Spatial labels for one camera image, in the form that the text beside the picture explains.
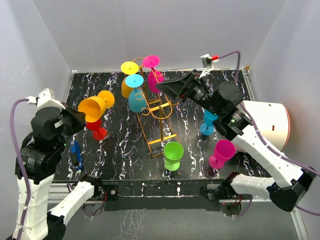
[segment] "gray floor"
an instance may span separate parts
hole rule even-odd
[[[93,220],[78,211],[64,240],[298,240],[289,212],[271,202],[253,202],[244,216],[205,210],[122,210]]]

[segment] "white wall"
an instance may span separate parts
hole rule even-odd
[[[291,135],[284,152],[320,171],[320,2],[287,0],[250,68],[258,101],[284,104]],[[320,180],[300,206],[320,212]],[[302,214],[311,240],[320,235],[319,217]]]
[[[118,71],[156,54],[159,69],[201,68],[200,56],[242,52],[251,65],[284,0],[33,0],[66,62]],[[235,68],[234,57],[217,67]]]
[[[18,186],[15,151],[10,137],[12,104],[35,96],[44,88],[65,101],[71,70],[32,0],[0,1],[0,235],[10,236],[16,226]],[[21,144],[31,131],[34,106],[21,103],[15,114],[16,133]]]

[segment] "purple cable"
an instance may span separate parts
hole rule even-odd
[[[238,61],[237,61],[237,63],[236,63],[236,71],[235,71],[235,78],[234,78],[235,84],[238,85],[238,76],[239,76],[239,67],[240,67],[240,57],[241,57],[240,52],[239,52],[239,51],[233,51],[233,52],[230,52],[230,53],[228,53],[228,54],[226,54],[226,55],[223,55],[223,56],[219,57],[219,59],[223,59],[223,58],[228,57],[228,56],[230,56],[230,55],[232,55],[232,54],[238,54]]]
[[[250,208],[250,206],[251,206],[251,204],[252,204],[252,199],[253,199],[253,198],[254,198],[254,197],[253,197],[252,195],[250,195],[250,201],[249,201],[248,206],[246,207],[246,209],[244,210],[243,213],[240,213],[239,215],[236,215],[237,217],[241,217],[241,216],[245,215],[245,214],[248,212],[248,210],[249,210],[249,208]]]
[[[229,56],[229,55],[232,55],[232,54],[238,54],[238,61],[237,61],[237,64],[236,64],[236,71],[235,71],[235,78],[234,78],[235,84],[238,85],[238,73],[239,73],[239,66],[240,66],[240,52],[239,52],[239,51],[230,52],[230,53],[228,53],[228,54],[226,54],[226,55],[221,56],[220,59],[225,58],[225,57],[227,57],[227,56]],[[259,139],[261,140],[261,142],[263,143],[263,145],[266,146],[266,145],[267,145],[267,142],[264,140],[264,137],[263,137],[262,134],[260,133],[260,130],[258,129],[258,126],[257,126],[254,118],[253,118],[253,117],[251,116],[251,114],[247,111],[247,109],[245,108],[245,105],[244,105],[243,102],[240,103],[240,106],[243,108],[244,112],[248,115],[249,119],[252,121],[253,127],[254,127],[255,132],[256,132],[256,134],[258,135]],[[267,146],[267,149],[269,149],[273,154],[277,155],[278,157],[281,156],[281,159],[283,159],[283,160],[285,160],[285,161],[287,161],[287,162],[289,162],[289,163],[292,163],[292,164],[294,164],[294,165],[297,165],[297,166],[299,166],[299,167],[301,167],[301,168],[303,168],[303,169],[305,169],[305,170],[308,170],[309,172],[311,172],[311,173],[317,175],[318,177],[320,177],[320,173],[318,173],[317,171],[315,171],[315,170],[313,170],[312,168],[310,168],[310,167],[308,167],[308,166],[306,166],[306,165],[303,165],[303,164],[301,164],[301,163],[299,163],[299,162],[297,162],[297,161],[295,161],[295,160],[292,160],[292,159],[290,159],[290,158],[288,158],[288,157],[286,157],[286,156],[281,155],[281,154],[278,153],[276,150],[274,150],[271,146]],[[304,211],[304,212],[306,212],[306,213],[308,213],[308,214],[315,215],[315,216],[320,216],[320,212],[310,211],[310,210],[307,210],[307,209],[305,209],[305,208],[303,208],[303,207],[300,207],[300,206],[298,206],[298,205],[297,205],[296,207],[297,207],[299,210]]]
[[[24,162],[23,162],[21,154],[20,154],[17,135],[16,135],[16,131],[15,131],[15,110],[16,110],[16,107],[17,107],[17,105],[19,103],[28,102],[28,101],[29,101],[29,99],[23,98],[23,99],[17,100],[12,105],[11,112],[10,112],[10,122],[9,122],[9,124],[10,124],[10,133],[11,133],[11,137],[12,137],[12,141],[13,141],[15,154],[16,154],[16,157],[18,159],[18,164],[19,164],[22,176],[24,178],[25,186],[26,186],[26,199],[25,199],[25,203],[24,203],[24,206],[26,207],[26,209],[24,209],[22,211],[21,220],[20,220],[20,226],[23,226],[24,223],[25,223],[25,220],[26,220],[27,209],[28,209],[30,198],[31,198],[31,188],[30,188],[30,184],[29,184],[27,171],[26,171]],[[22,235],[22,231],[23,231],[23,227],[21,227],[19,229],[17,237],[16,237],[16,240],[20,240],[21,235]]]

